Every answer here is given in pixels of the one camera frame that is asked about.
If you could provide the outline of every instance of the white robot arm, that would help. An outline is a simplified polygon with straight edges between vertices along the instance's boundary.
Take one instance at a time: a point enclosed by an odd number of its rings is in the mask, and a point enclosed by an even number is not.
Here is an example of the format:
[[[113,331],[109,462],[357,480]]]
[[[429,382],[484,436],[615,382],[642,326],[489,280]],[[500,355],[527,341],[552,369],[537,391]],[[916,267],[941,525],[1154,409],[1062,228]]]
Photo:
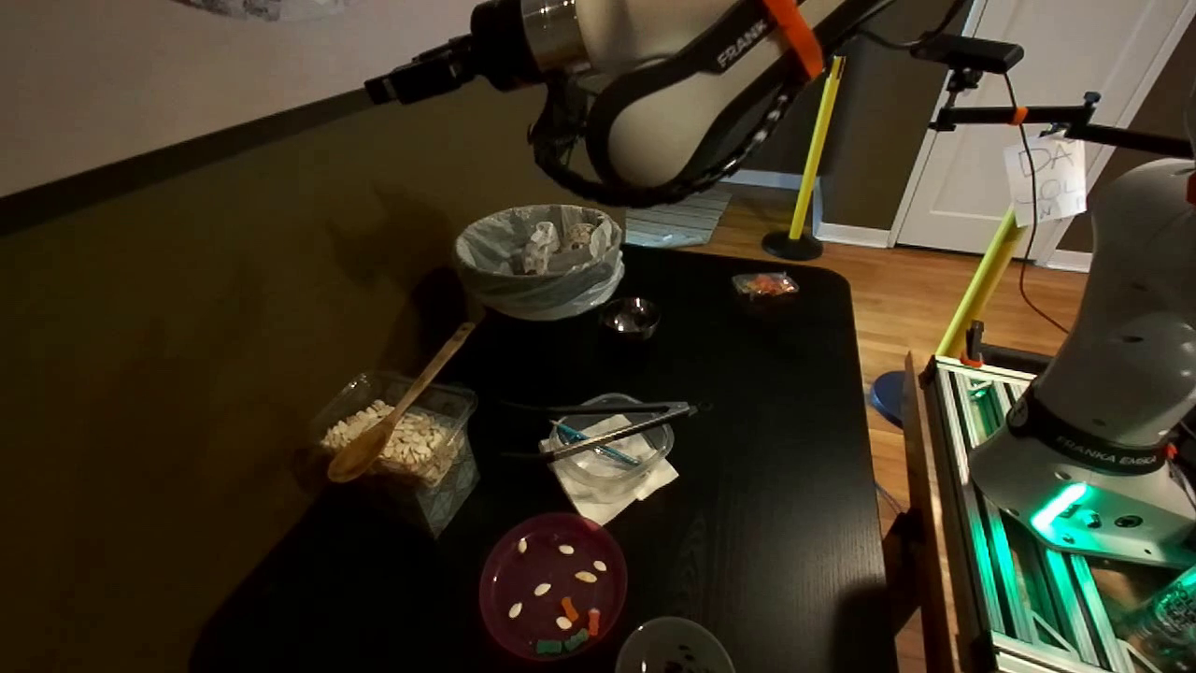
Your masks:
[[[1196,493],[1169,434],[1196,402],[1196,163],[1112,182],[1081,323],[981,446],[985,496],[1086,558],[1196,566]]]
[[[891,0],[805,0],[838,47]],[[767,0],[489,0],[470,32],[368,82],[422,100],[488,73],[551,88],[534,162],[567,192],[653,204],[714,188],[813,82]]]

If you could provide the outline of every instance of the clear plastic container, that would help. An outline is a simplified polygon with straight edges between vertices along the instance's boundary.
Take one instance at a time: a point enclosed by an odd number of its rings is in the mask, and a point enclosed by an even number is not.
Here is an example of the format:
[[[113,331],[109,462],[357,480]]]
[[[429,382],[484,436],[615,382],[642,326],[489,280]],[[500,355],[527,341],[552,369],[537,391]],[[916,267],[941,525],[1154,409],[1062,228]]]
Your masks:
[[[398,369],[368,369],[353,376],[314,419],[314,446],[322,447],[317,462],[324,462],[334,452],[324,436],[337,422],[353,419],[373,400],[398,402],[407,385],[413,376]],[[466,436],[466,419],[475,414],[475,402],[478,397],[470,387],[429,385],[419,397],[417,411],[436,419],[440,425],[440,436],[435,446],[435,460],[436,460],[435,476],[417,480],[417,476],[382,470],[382,476],[357,480],[349,488],[357,488],[359,496],[368,496],[372,506],[385,508],[403,525],[419,525],[429,533],[440,533],[478,487],[478,462]]]
[[[601,391],[601,397],[591,397],[582,409],[621,409],[621,402],[640,402],[640,400],[627,391]],[[618,414],[626,414],[636,425],[653,419],[659,411],[618,411]],[[552,431],[559,436],[565,431],[565,436],[582,442],[607,419],[608,414],[565,414],[552,422]],[[591,452],[576,452],[560,460],[559,470],[574,470],[576,480],[586,480],[607,488],[636,487],[659,460],[672,452],[672,425],[662,422],[642,431],[640,436],[646,442],[652,452],[627,452],[626,442],[608,442]]]

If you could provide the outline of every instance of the orange strap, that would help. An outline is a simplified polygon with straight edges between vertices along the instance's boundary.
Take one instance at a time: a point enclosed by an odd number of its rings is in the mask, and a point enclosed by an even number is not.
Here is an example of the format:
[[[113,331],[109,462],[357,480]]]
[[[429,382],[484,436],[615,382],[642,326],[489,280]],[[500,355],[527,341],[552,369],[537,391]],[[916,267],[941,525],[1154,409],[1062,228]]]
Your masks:
[[[799,14],[795,0],[764,0],[774,14],[774,24],[783,25],[788,47],[795,52],[799,66],[807,71],[807,77],[824,77],[826,58],[824,58],[824,43],[813,28],[813,24]]]

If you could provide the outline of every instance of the baseboard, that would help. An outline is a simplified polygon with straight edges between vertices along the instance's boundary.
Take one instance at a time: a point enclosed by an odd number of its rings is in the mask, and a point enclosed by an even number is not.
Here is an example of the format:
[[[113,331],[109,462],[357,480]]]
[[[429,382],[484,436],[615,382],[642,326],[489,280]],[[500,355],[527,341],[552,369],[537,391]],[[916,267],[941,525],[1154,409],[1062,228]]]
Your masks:
[[[838,222],[820,222],[814,239],[838,244],[838,247],[892,247],[891,228],[861,228],[861,223],[838,223]]]
[[[1092,255],[1089,249],[1053,249],[1044,268],[1089,273]]]
[[[795,192],[795,188],[799,188],[799,174],[795,174],[795,171],[740,169],[740,171],[726,174],[721,182],[734,182],[734,188],[764,188],[764,192]]]

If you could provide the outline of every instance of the table surface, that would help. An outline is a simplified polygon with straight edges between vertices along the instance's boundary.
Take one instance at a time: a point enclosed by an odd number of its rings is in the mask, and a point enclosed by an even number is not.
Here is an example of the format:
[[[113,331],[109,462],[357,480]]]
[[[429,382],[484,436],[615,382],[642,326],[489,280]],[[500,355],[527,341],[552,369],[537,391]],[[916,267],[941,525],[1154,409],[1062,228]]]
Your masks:
[[[608,525],[632,596],[618,635],[565,670],[615,670],[652,618],[704,622],[740,673],[897,670],[864,382],[849,285],[788,268],[788,298],[740,298],[734,273],[767,267],[627,249],[621,294],[662,308],[652,344],[618,344],[591,314],[488,316],[446,369],[478,391],[484,483],[435,543],[329,493],[210,622],[194,670],[517,670],[478,627],[489,546],[534,513],[567,508],[531,452],[547,414],[598,391],[691,400],[677,422],[679,483]]]

